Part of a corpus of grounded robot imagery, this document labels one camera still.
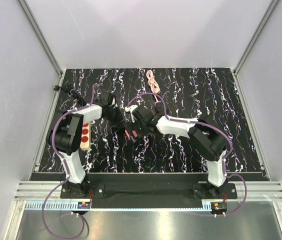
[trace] black marbled mat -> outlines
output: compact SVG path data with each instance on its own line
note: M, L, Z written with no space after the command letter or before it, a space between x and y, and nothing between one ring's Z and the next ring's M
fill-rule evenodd
M114 93L124 112L136 94L149 92L148 69L68 69L63 85L72 84L87 102L92 85L97 83L104 92ZM226 166L230 172L261 171L258 156L240 103L239 94L229 68L155 68L163 98L170 115L197 118L212 114L233 142L234 151ZM135 101L153 109L154 101L147 95ZM79 107L76 101L61 92L57 108ZM139 144L128 141L123 130L110 128L108 121L98 120L91 126L91 150L81 152L87 172L99 173L170 173L205 172L205 160L191 148L189 140L176 135L148 135ZM39 172L63 172L53 150L45 146Z

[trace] white wall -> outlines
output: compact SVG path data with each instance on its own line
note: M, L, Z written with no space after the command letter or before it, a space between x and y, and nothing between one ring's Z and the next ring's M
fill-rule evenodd
M282 1L239 73L273 180L282 183Z
M234 68L270 1L27 0L62 68Z
M16 0L0 1L0 236L28 177L57 75Z

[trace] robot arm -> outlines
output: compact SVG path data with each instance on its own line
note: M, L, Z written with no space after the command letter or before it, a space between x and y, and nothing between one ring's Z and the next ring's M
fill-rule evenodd
M218 132L211 128L190 123L190 121L203 122L214 127L216 123L212 117L179 118L168 116L168 120L160 111L153 115L143 106L131 106L130 112L133 122L126 124L127 132L132 141L143 138L148 133L175 134L191 139L191 144L199 154L207 160L208 182L212 191L221 191L227 183L227 175L223 172L223 157L226 154L227 141Z
M60 109L55 111L46 137L49 145L52 144L53 129L64 113ZM64 156L61 162L66 175L69 176L68 188L79 194L88 192L87 181L84 181L87 176L79 156L83 125L101 118L109 120L113 126L123 127L122 114L117 106L116 97L111 93L101 93L91 106L67 115L55 133L55 146Z

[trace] black mounting bracket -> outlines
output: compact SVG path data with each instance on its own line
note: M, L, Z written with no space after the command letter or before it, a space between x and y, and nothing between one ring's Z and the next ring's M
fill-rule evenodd
M65 86L55 85L53 88L54 91L62 90L63 92L70 94L71 97L77 100L77 103L81 106L87 105L85 99L80 95L80 93L76 92L70 84Z
M69 184L65 183L62 185L61 189L61 199L89 199L89 191L92 190L93 199L102 199L105 192L105 185L101 182L89 183L88 181L83 181L82 190L74 190Z
M193 183L193 198L196 200L210 199L210 200L223 200L225 194L227 199L238 199L236 185L234 183L228 183L225 185L222 193L213 196L210 190L209 183Z

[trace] metal floor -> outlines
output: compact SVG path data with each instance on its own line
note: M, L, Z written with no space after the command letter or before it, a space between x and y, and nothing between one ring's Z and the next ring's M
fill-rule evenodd
M239 206L229 202L229 210ZM56 221L66 211L46 211L50 229L64 238L81 230L74 216ZM282 233L271 202L247 202L235 215L203 217L188 212L91 211L84 215L89 226L82 237L89 240L282 240ZM17 240L54 240L44 229L41 211L24 211Z

